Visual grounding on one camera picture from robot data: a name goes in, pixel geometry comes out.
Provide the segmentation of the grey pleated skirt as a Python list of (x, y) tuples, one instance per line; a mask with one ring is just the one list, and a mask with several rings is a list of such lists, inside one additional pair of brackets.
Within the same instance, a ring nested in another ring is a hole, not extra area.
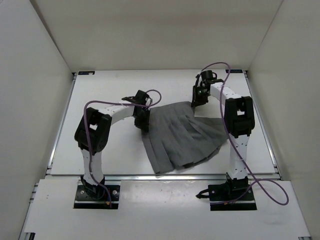
[(189, 101), (153, 107), (141, 137), (155, 174), (206, 162), (228, 139), (220, 118), (196, 117)]

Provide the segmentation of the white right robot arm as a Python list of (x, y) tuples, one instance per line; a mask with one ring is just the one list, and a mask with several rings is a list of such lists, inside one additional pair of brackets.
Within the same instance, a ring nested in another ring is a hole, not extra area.
[(246, 167), (247, 146), (255, 128), (253, 100), (225, 86), (225, 82), (211, 70), (196, 75), (192, 89), (192, 107), (205, 105), (209, 96), (219, 100), (221, 119), (231, 144), (227, 180), (218, 189), (224, 191), (229, 200), (236, 200), (248, 187)]

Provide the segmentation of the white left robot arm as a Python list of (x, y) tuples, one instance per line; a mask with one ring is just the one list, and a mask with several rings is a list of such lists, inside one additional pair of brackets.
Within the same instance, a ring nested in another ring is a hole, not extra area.
[(84, 106), (74, 139), (83, 158), (84, 174), (80, 180), (93, 200), (112, 202), (102, 171), (102, 151), (108, 143), (112, 125), (133, 117), (136, 128), (143, 133), (149, 131), (150, 107), (155, 105), (149, 92), (138, 90), (134, 96), (126, 96), (120, 102), (91, 100)]

